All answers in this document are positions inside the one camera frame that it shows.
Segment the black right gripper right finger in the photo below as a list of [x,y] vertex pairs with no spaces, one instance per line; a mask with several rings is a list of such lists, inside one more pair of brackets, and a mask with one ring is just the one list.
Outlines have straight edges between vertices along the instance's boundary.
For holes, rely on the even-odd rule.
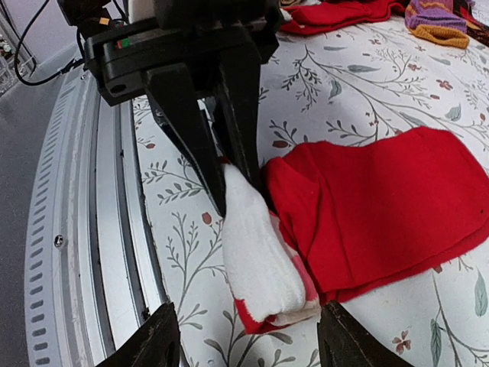
[[325,367],[411,367],[376,340],[336,301],[322,307],[317,336],[320,364]]

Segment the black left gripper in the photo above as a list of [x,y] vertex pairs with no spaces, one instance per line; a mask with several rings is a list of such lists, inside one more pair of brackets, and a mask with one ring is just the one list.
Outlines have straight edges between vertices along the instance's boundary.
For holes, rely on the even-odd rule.
[[258,50],[264,62],[274,52],[275,34],[284,23],[279,3],[129,1],[129,22],[123,25],[104,23],[106,4],[58,3],[67,23],[77,27],[85,39],[85,68],[95,78],[99,94],[116,106],[145,91],[155,122],[191,164],[216,211],[224,217],[221,164],[185,64],[199,69],[207,58],[219,53],[215,132],[226,158],[253,187],[259,187]]

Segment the red sock pair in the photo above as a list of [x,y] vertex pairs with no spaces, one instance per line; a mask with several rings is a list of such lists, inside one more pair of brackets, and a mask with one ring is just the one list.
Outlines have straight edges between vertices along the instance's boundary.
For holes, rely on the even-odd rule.
[[457,258],[488,237],[488,177],[451,132],[297,145],[262,169],[270,202],[222,166],[222,254],[248,334],[309,319]]

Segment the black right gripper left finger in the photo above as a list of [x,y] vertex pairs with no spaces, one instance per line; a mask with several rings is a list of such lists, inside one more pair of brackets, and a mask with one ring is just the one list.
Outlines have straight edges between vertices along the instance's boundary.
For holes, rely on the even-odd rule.
[[180,330],[174,305],[162,304],[112,355],[97,367],[180,365]]

